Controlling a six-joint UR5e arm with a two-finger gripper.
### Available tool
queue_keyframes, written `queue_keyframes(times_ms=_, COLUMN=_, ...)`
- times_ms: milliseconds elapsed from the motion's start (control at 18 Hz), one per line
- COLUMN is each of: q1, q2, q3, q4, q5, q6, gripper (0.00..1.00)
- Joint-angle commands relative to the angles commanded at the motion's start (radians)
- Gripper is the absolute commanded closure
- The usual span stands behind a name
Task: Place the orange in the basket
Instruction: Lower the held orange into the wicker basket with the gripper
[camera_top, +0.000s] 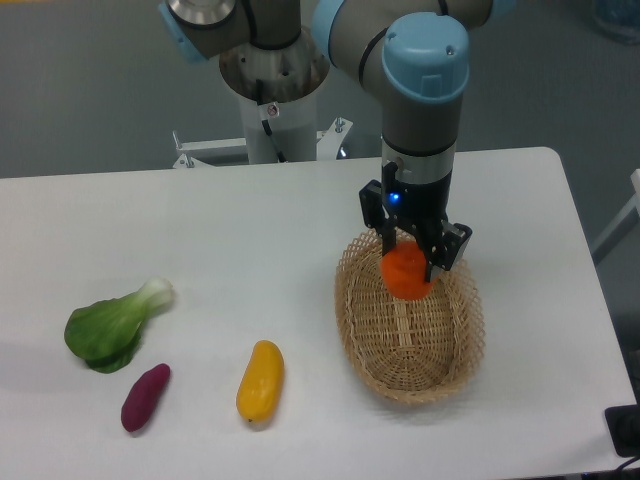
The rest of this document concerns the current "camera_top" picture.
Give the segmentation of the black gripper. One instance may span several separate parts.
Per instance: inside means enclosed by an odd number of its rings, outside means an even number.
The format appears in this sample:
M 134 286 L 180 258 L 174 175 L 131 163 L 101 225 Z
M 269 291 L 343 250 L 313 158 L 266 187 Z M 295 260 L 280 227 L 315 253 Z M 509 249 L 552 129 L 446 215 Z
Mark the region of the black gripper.
M 384 162 L 382 183 L 371 180 L 359 191 L 363 221 L 367 228 L 376 231 L 383 253 L 395 248 L 397 228 L 411 234 L 427 261 L 424 280 L 433 282 L 462 258 L 473 230 L 465 224 L 447 221 L 452 171 L 425 184 L 401 181 L 400 173 L 398 163 Z

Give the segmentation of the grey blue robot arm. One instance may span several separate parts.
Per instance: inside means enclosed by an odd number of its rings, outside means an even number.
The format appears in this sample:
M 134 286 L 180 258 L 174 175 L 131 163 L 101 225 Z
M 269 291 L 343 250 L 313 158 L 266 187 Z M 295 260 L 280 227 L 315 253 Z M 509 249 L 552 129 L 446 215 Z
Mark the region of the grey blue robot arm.
M 331 69 L 382 109 L 381 176 L 359 194 L 385 251 L 398 231 L 424 257 L 426 281 L 461 258 L 471 229 L 446 212 L 471 29 L 507 1 L 321 1 L 309 25 L 297 1 L 163 1 L 182 55 L 216 59 L 237 97 L 253 164 L 315 160 L 316 94 Z

